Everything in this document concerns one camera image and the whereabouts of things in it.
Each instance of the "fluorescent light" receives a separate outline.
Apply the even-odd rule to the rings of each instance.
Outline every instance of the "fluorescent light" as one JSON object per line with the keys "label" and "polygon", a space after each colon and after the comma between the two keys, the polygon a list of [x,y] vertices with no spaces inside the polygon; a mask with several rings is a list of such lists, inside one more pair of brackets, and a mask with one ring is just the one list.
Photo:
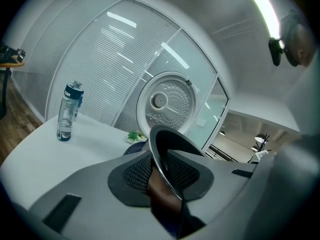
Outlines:
{"label": "fluorescent light", "polygon": [[279,21],[269,0],[254,0],[268,27],[270,37],[280,38]]}
{"label": "fluorescent light", "polygon": [[147,71],[144,71],[144,72],[146,72],[150,77],[154,77],[152,74],[150,74],[149,72],[147,72]]}
{"label": "fluorescent light", "polygon": [[123,55],[120,54],[119,52],[117,52],[116,54],[118,54],[120,57],[126,59],[128,62],[134,63],[131,59],[128,59],[127,57],[123,56]]}
{"label": "fluorescent light", "polygon": [[130,25],[131,27],[134,27],[134,28],[137,27],[137,23],[134,23],[133,21],[131,21],[131,20],[127,19],[127,18],[121,17],[119,15],[116,15],[116,14],[110,12],[110,11],[108,11],[106,13],[106,15],[108,15],[111,18],[114,18],[115,20],[118,20],[118,21],[121,21],[123,23],[126,23],[126,24]]}
{"label": "fluorescent light", "polygon": [[169,47],[166,43],[162,43],[161,46],[166,49],[185,69],[190,68],[189,65],[174,51]]}
{"label": "fluorescent light", "polygon": [[115,92],[116,91],[116,88],[112,86],[111,83],[109,83],[107,80],[105,79],[102,79],[104,82],[106,82],[106,84]]}
{"label": "fluorescent light", "polygon": [[130,69],[126,68],[125,66],[122,66],[125,70],[128,70],[130,73],[134,74]]}
{"label": "fluorescent light", "polygon": [[206,105],[206,107],[207,107],[208,109],[211,109],[211,107],[209,107],[208,103],[204,103],[204,105]]}
{"label": "fluorescent light", "polygon": [[117,36],[115,36],[114,34],[112,34],[110,31],[101,28],[101,33],[104,34],[105,36],[107,36],[108,40],[115,43],[118,46],[121,47],[125,47],[125,42],[123,42],[120,38],[118,38]]}
{"label": "fluorescent light", "polygon": [[109,25],[109,27],[110,27],[110,29],[112,29],[112,30],[114,30],[114,31],[117,31],[117,32],[119,32],[120,34],[123,34],[123,35],[125,35],[125,36],[127,36],[127,37],[130,37],[130,38],[132,38],[132,39],[135,39],[133,36],[127,34],[126,32],[121,31],[120,29],[115,28],[114,26],[110,26],[110,25]]}

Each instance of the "ceiling light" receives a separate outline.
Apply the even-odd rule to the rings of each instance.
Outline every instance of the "ceiling light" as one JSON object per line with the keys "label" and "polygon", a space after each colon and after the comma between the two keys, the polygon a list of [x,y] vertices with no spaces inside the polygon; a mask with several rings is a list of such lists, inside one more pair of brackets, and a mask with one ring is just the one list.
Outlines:
{"label": "ceiling light", "polygon": [[129,38],[135,39],[133,36],[127,34],[126,32],[121,31],[120,29],[117,29],[117,28],[114,27],[114,26],[110,26],[110,25],[109,25],[109,27],[110,27],[110,29],[112,29],[112,30],[114,30],[114,31],[116,31],[116,32],[118,32],[118,33],[120,33],[120,34],[123,34],[123,35],[125,35],[125,36],[127,36],[127,37],[129,37]]}
{"label": "ceiling light", "polygon": [[116,37],[114,34],[112,34],[110,31],[101,28],[100,32],[105,35],[109,41],[115,43],[118,46],[121,46],[122,48],[125,47],[126,43],[122,40],[120,40],[118,37]]}
{"label": "ceiling light", "polygon": [[150,77],[154,77],[152,74],[150,74],[149,72],[147,72],[147,71],[144,71],[144,72],[146,72]]}
{"label": "ceiling light", "polygon": [[161,46],[167,50],[185,69],[190,68],[189,65],[166,43],[162,43]]}
{"label": "ceiling light", "polygon": [[257,147],[257,146],[252,146],[251,149],[252,149],[254,152],[258,152],[258,147]]}
{"label": "ceiling light", "polygon": [[255,136],[255,140],[257,142],[260,142],[262,143],[263,141],[266,140],[266,135],[262,134],[262,133],[259,133],[257,136]]}
{"label": "ceiling light", "polygon": [[275,10],[269,0],[254,0],[258,6],[266,26],[268,27],[270,37],[280,38],[279,21]]}
{"label": "ceiling light", "polygon": [[134,74],[130,69],[126,68],[125,66],[122,66],[125,70],[128,70],[130,73]]}
{"label": "ceiling light", "polygon": [[126,24],[130,25],[131,27],[134,27],[134,28],[137,27],[137,23],[134,23],[133,21],[131,21],[131,20],[127,19],[127,18],[121,17],[119,15],[116,15],[116,14],[110,12],[110,11],[108,11],[106,13],[106,15],[108,15],[111,18],[114,18],[115,20],[118,20],[118,21],[121,21],[123,23],[126,23]]}
{"label": "ceiling light", "polygon": [[115,92],[116,91],[116,88],[114,86],[112,86],[112,84],[110,82],[108,82],[107,80],[105,79],[102,79],[104,82],[106,82],[106,84]]}
{"label": "ceiling light", "polygon": [[123,56],[123,55],[120,54],[119,52],[117,52],[116,54],[118,54],[120,57],[124,58],[124,59],[127,60],[128,62],[134,63],[131,59],[128,59],[127,57]]}

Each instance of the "glass wall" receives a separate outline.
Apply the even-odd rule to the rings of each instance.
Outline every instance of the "glass wall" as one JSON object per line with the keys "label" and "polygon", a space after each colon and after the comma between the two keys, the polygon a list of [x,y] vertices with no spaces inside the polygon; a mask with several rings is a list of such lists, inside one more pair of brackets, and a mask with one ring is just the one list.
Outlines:
{"label": "glass wall", "polygon": [[207,101],[199,111],[186,136],[203,148],[215,130],[226,108],[228,98],[219,80],[216,81]]}
{"label": "glass wall", "polygon": [[209,113],[219,120],[219,104],[226,104],[227,97],[214,98],[216,86],[209,95],[217,72],[179,25],[135,0],[56,0],[44,13],[47,27],[38,41],[30,42],[40,33],[39,22],[25,40],[34,51],[24,80],[23,74],[15,75],[24,86],[24,98],[41,117],[49,120],[58,114],[66,84],[77,80],[84,89],[81,113],[126,132],[137,131],[137,102],[144,86],[160,73],[178,72],[196,91],[195,112],[200,116],[188,137],[202,148],[216,126]]}
{"label": "glass wall", "polygon": [[162,72],[179,72],[189,78],[197,92],[197,111],[205,102],[217,75],[195,43],[180,31],[168,43],[161,44],[160,51],[154,54],[153,63],[133,90],[115,124],[116,128],[126,132],[139,129],[136,114],[139,95],[147,82]]}
{"label": "glass wall", "polygon": [[58,114],[66,84],[77,80],[85,96],[81,112],[111,126],[155,52],[177,30],[167,18],[132,0],[107,9],[79,35],[61,62],[48,119]]}

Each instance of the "railing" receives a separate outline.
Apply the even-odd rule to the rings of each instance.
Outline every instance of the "railing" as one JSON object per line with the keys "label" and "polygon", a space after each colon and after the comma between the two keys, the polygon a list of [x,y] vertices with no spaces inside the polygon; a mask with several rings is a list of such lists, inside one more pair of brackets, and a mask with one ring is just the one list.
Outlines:
{"label": "railing", "polygon": [[220,150],[212,144],[209,146],[205,153],[213,159],[238,162],[236,159],[232,158],[230,155],[226,154],[225,152],[223,152],[222,150]]}

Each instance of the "water bottle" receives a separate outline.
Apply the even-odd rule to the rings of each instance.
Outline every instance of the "water bottle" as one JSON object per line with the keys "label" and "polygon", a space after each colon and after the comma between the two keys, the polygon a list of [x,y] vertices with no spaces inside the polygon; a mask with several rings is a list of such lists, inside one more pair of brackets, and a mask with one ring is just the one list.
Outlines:
{"label": "water bottle", "polygon": [[64,96],[60,105],[58,127],[56,131],[56,137],[62,142],[66,142],[71,138],[72,123],[79,98],[83,92],[81,85],[81,83],[74,81],[74,83],[68,83],[65,87]]}
{"label": "water bottle", "polygon": [[78,111],[79,111],[79,109],[81,107],[83,98],[84,98],[84,91],[82,91],[82,93],[81,93],[81,96],[80,96],[79,101],[78,101],[78,106],[76,107],[76,110],[75,110],[74,119],[73,119],[74,122],[77,120]]}

